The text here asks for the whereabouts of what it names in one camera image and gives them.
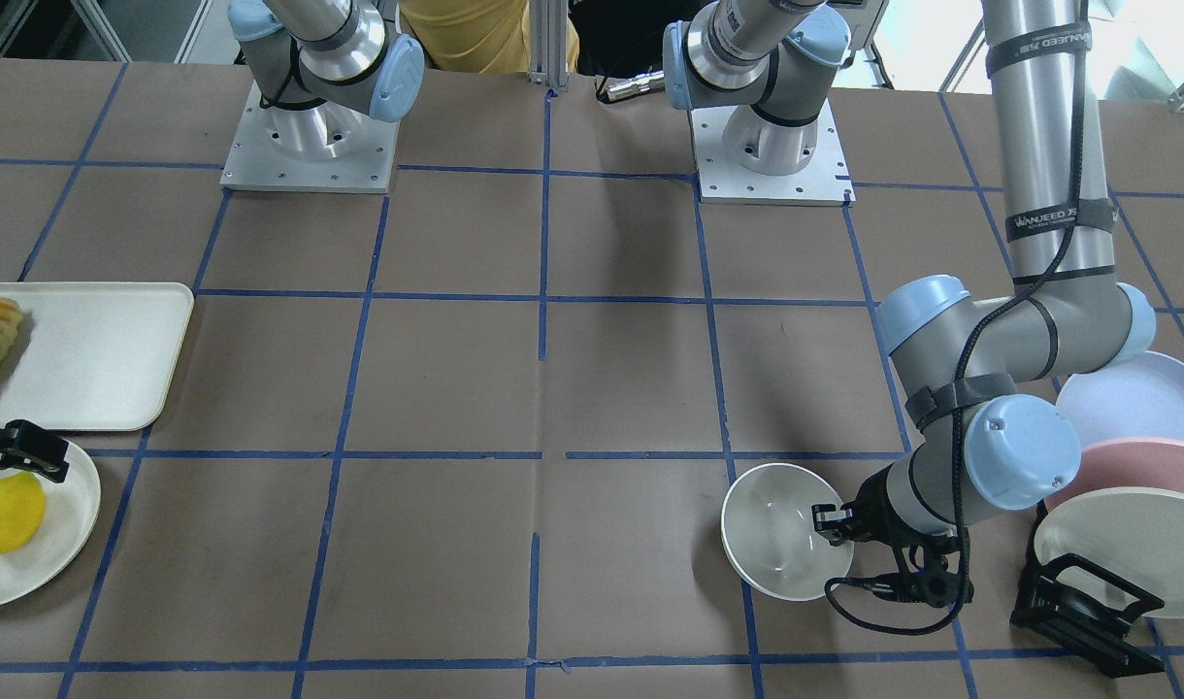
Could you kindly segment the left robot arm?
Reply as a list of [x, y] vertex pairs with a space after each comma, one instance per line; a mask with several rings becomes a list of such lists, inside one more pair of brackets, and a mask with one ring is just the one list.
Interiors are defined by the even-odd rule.
[[880, 342], [924, 441], [850, 504], [794, 464], [757, 466], [731, 486], [723, 550], [744, 581], [774, 598], [855, 585], [964, 605], [969, 525], [1040, 504], [1080, 463], [1069, 421], [1018, 385], [1130, 361], [1154, 340], [1147, 299], [1117, 282], [1085, 1], [982, 8], [1014, 295], [976, 301], [959, 278], [934, 275], [881, 302]]

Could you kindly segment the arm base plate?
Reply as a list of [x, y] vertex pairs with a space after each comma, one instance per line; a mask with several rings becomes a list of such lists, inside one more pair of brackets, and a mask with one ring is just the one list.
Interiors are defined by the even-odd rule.
[[220, 185], [259, 193], [386, 194], [400, 126], [341, 105], [305, 111], [263, 108], [247, 92]]
[[689, 120], [707, 203], [839, 207], [857, 199], [829, 102], [797, 128], [768, 123], [748, 105], [699, 108]]

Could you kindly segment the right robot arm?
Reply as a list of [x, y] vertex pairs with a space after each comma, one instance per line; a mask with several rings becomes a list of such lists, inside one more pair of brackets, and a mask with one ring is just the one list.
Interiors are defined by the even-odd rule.
[[[307, 115], [334, 105], [395, 123], [420, 89], [423, 49], [390, 28], [378, 1], [231, 1], [229, 23], [265, 113]], [[63, 483], [71, 447], [34, 423], [11, 421], [0, 427], [0, 472]]]

